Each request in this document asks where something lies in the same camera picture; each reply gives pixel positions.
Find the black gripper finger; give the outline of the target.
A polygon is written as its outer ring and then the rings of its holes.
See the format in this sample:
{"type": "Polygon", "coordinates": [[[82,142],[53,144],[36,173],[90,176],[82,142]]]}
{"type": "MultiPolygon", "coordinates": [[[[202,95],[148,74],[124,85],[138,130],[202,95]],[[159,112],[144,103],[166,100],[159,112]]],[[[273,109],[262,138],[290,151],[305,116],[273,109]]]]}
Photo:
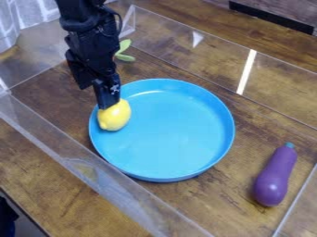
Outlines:
{"type": "Polygon", "coordinates": [[[120,86],[120,77],[118,73],[92,81],[96,103],[100,109],[108,109],[119,103],[120,86]]]}
{"type": "Polygon", "coordinates": [[[67,64],[80,90],[92,85],[94,76],[72,52],[66,53],[67,64]]]}

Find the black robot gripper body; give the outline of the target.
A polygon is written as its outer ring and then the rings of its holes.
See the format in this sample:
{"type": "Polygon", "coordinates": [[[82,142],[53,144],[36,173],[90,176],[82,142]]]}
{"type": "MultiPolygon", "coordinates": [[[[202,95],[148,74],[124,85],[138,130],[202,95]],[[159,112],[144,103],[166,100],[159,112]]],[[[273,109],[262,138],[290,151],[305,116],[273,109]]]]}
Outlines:
{"type": "Polygon", "coordinates": [[[119,32],[115,21],[102,21],[91,30],[70,32],[66,37],[72,52],[95,79],[115,73],[114,54],[119,50],[119,32]]]}

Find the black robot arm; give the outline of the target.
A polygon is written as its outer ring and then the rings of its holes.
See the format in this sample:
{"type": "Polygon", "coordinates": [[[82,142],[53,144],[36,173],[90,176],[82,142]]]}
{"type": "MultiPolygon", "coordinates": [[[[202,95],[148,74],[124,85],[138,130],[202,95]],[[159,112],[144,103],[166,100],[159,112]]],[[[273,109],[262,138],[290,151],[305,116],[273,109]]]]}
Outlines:
{"type": "Polygon", "coordinates": [[[106,0],[55,0],[60,27],[68,32],[66,59],[80,89],[94,88],[100,109],[120,99],[120,78],[114,62],[120,49],[120,15],[104,5],[106,0]]]}

